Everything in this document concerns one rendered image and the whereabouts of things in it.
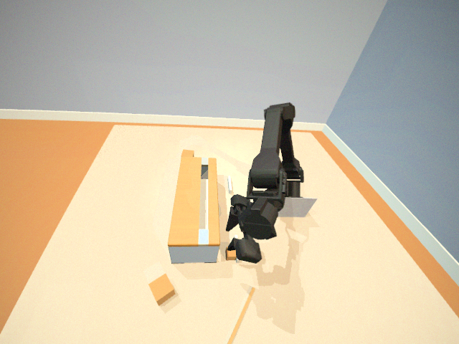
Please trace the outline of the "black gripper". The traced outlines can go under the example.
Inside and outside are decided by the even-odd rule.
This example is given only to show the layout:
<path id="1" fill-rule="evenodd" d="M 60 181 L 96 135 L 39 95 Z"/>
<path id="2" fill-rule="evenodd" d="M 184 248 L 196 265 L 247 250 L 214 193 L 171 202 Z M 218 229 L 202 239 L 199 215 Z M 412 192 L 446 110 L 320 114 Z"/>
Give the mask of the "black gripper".
<path id="1" fill-rule="evenodd" d="M 231 231 L 239 225 L 244 237 L 242 239 L 233 238 L 227 250 L 236 250 L 236 258 L 239 260 L 257 264 L 262 259 L 260 244 L 246 233 L 243 226 L 244 220 L 253 206 L 253 202 L 250 202 L 250 199 L 246 199 L 246 197 L 239 194 L 235 194 L 230 201 L 231 207 L 226 231 Z"/>

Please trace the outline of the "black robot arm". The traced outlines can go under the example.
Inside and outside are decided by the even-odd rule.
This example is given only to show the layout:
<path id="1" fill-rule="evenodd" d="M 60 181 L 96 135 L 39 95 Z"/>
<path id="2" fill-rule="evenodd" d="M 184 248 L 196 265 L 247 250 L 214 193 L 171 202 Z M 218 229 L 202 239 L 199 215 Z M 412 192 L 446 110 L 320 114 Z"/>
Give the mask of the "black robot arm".
<path id="1" fill-rule="evenodd" d="M 253 199 L 253 206 L 243 226 L 253 239 L 268 240 L 277 236 L 275 223 L 278 212 L 284 208 L 285 197 L 302 198 L 304 175 L 300 161 L 295 158 L 291 134 L 295 106 L 289 102 L 271 105 L 264 109 L 264 115 L 261 149 L 253 159 L 247 182 L 246 199 Z M 254 187 L 267 189 L 253 191 Z"/>

